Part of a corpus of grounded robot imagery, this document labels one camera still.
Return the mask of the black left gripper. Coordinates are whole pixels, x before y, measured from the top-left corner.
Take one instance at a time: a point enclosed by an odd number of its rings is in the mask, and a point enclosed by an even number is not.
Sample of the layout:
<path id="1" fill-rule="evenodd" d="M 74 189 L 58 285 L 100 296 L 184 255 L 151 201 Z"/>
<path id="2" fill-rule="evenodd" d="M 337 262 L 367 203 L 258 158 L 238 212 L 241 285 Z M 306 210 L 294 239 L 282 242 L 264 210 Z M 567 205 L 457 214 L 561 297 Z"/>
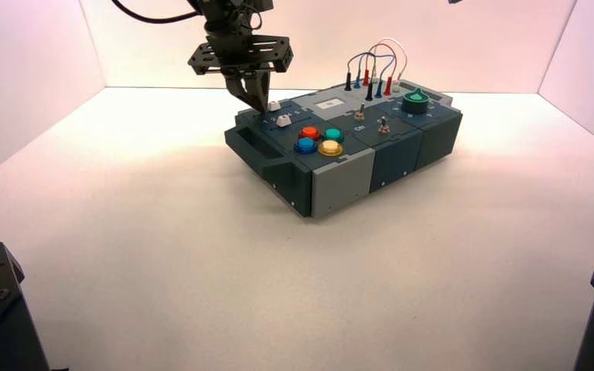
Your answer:
<path id="1" fill-rule="evenodd" d="M 221 70 L 267 70 L 258 71 L 252 77 L 225 76 L 227 89 L 233 96 L 259 112 L 266 112 L 269 71 L 286 72 L 293 57 L 290 40 L 284 36 L 208 36 L 188 59 L 188 65 L 198 75 Z"/>

